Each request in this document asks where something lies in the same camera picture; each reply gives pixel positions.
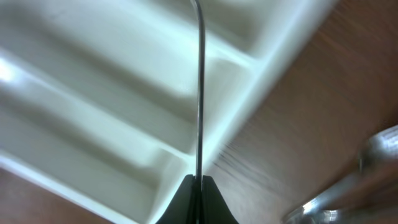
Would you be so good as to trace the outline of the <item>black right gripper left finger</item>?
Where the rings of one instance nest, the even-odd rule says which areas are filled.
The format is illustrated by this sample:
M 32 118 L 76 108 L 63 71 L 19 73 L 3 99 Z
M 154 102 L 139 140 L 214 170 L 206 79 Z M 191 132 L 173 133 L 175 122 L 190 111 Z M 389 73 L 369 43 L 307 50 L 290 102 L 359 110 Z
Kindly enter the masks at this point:
M 192 224 L 195 221 L 195 177 L 186 175 L 156 224 Z

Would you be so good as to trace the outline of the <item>large steel spoon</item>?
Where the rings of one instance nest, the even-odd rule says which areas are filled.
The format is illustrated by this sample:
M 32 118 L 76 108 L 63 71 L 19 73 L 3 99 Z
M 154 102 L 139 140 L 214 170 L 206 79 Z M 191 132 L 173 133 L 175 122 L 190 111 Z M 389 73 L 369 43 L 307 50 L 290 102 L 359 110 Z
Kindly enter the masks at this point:
M 392 126 L 369 138 L 366 147 L 358 153 L 353 171 L 288 213 L 282 218 L 282 223 L 299 223 L 304 217 L 318 213 L 334 200 L 353 190 L 378 164 L 396 160 L 397 126 Z

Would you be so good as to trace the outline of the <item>steel fork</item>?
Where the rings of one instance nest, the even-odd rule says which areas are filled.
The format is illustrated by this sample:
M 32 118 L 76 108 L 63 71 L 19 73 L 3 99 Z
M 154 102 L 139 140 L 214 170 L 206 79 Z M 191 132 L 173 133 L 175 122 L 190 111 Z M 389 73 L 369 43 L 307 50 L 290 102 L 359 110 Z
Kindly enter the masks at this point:
M 205 22 L 199 0 L 191 0 L 198 20 L 198 100 L 197 100 L 197 161 L 196 179 L 202 181 L 203 175 L 203 118 L 205 89 Z

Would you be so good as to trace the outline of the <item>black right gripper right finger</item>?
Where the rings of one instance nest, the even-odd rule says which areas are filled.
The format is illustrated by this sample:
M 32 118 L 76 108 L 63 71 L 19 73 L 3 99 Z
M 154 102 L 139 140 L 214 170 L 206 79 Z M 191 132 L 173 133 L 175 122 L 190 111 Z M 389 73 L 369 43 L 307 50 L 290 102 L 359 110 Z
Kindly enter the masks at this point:
M 207 175 L 203 176 L 202 204 L 204 224 L 238 224 L 214 179 Z

